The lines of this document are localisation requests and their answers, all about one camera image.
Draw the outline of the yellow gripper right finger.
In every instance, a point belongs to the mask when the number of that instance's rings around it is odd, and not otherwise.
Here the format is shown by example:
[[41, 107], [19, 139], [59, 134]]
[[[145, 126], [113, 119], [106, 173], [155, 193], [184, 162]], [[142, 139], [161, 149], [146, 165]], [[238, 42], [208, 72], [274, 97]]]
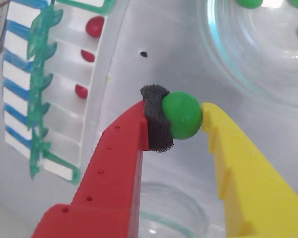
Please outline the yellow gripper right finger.
[[298, 238], [298, 194], [217, 105], [201, 105], [228, 238]]

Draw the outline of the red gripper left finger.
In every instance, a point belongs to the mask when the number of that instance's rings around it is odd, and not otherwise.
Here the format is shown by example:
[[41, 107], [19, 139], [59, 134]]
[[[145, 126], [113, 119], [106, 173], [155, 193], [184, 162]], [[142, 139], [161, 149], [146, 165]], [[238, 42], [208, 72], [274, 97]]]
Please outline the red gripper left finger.
[[142, 100], [103, 131], [72, 202], [51, 207], [35, 238], [138, 236], [143, 153], [173, 146], [161, 106], [168, 94], [160, 85], [141, 89]]

